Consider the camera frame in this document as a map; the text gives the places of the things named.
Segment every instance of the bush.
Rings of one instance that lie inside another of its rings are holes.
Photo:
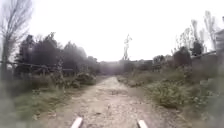
[[[181,47],[180,50],[173,55],[175,66],[185,66],[191,64],[191,56],[186,47]]]
[[[150,88],[152,98],[161,106],[179,109],[188,101],[186,88],[177,84],[161,83]]]
[[[84,85],[93,85],[95,83],[94,77],[91,76],[90,74],[86,74],[86,73],[78,74],[76,77],[76,80],[80,84],[84,84]]]
[[[31,90],[48,88],[54,85],[50,76],[26,76],[23,79],[14,79],[6,83],[6,89],[11,96],[17,96]]]
[[[193,48],[191,49],[191,51],[192,51],[192,55],[193,56],[201,55],[203,53],[203,46],[202,46],[202,44],[199,43],[198,40],[196,40],[193,43]]]
[[[158,77],[155,74],[150,72],[133,71],[132,73],[128,73],[123,76],[117,76],[117,80],[131,87],[137,87],[158,80]]]
[[[124,65],[124,67],[123,67],[124,72],[131,72],[135,69],[135,65],[133,64],[133,62],[131,62],[129,60],[124,61],[123,65]]]
[[[35,120],[43,112],[53,111],[56,107],[63,105],[73,94],[74,90],[45,89],[24,93],[13,98],[16,112],[20,119]]]

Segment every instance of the grass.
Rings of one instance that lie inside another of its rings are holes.
[[[58,89],[35,90],[24,93],[13,98],[16,112],[23,120],[38,117],[43,112],[53,111],[57,107],[64,105],[77,92],[77,89]]]
[[[179,110],[187,119],[206,122],[222,115],[224,80],[223,75],[217,75],[217,68],[200,65],[161,72],[137,71],[117,79],[127,85],[132,85],[130,81],[134,81],[132,83],[138,87],[147,87],[148,95],[155,103]]]
[[[31,76],[7,82],[10,99],[21,120],[37,119],[41,113],[51,112],[65,105],[71,96],[78,96],[88,85],[94,85],[101,77],[81,74],[62,79],[52,76]]]

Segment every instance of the gravel trail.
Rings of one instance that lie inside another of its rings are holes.
[[[74,96],[68,105],[40,118],[46,128],[70,128],[77,116],[84,119],[81,128],[137,128],[143,119],[149,128],[182,128],[172,112],[153,105],[143,92],[110,77]]]

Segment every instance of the tree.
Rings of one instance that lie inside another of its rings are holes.
[[[200,37],[198,37],[197,21],[191,20],[191,24],[192,24],[193,32],[194,32],[194,42],[193,42],[193,48],[191,48],[190,50],[192,51],[193,56],[198,56],[198,55],[201,55],[203,52],[203,43],[204,43],[203,29],[199,32]]]
[[[54,34],[51,33],[43,40],[37,42],[32,52],[32,64],[45,65],[56,67],[60,61],[61,50],[58,48],[58,43],[54,39]]]
[[[173,55],[174,64],[176,67],[191,65],[191,56],[186,47],[181,47],[177,52]]]
[[[31,0],[6,0],[2,9],[0,33],[3,42],[1,66],[2,72],[6,71],[8,58],[13,51],[13,46],[27,32],[28,21],[32,14]]]
[[[205,11],[204,16],[205,27],[209,33],[210,39],[212,41],[213,47],[216,50],[216,41],[215,41],[215,17],[211,15],[209,11]]]
[[[194,41],[194,29],[192,27],[188,27],[184,30],[184,32],[180,35],[179,39],[179,48],[182,46],[186,47],[187,49],[190,49],[193,41]]]
[[[18,63],[31,64],[32,49],[34,47],[34,40],[32,35],[28,35],[27,38],[20,44],[19,53],[16,55],[15,61]],[[15,74],[28,73],[30,66],[18,64],[15,68]]]
[[[64,71],[65,74],[70,75],[79,71],[77,59],[76,45],[68,42],[63,49],[62,68],[73,69],[73,71]]]
[[[97,62],[96,58],[94,58],[92,56],[88,56],[87,65],[88,65],[89,72],[91,74],[99,73],[100,67],[99,67],[99,63]]]
[[[158,55],[153,58],[154,65],[160,65],[165,61],[165,57],[163,55]]]

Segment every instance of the bare tree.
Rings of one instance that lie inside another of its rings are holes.
[[[28,21],[32,14],[32,0],[5,0],[0,20],[0,34],[2,39],[1,66],[4,72],[6,61],[13,51],[13,46],[24,37],[28,30]]]
[[[210,39],[212,41],[213,47],[216,50],[216,41],[215,41],[215,17],[211,15],[209,11],[205,12],[204,16],[205,27],[209,33]]]
[[[127,36],[127,39],[125,39],[124,41],[124,56],[123,56],[123,60],[129,60],[128,58],[128,48],[129,48],[129,41],[132,40],[131,37],[129,37],[129,34]]]
[[[187,49],[190,49],[194,41],[194,30],[192,27],[188,27],[179,37],[179,46],[178,49],[182,46],[185,46]]]
[[[193,27],[193,32],[194,32],[194,38],[195,40],[198,40],[198,34],[197,34],[197,25],[198,25],[198,22],[197,20],[191,20],[191,24],[192,24],[192,27]]]

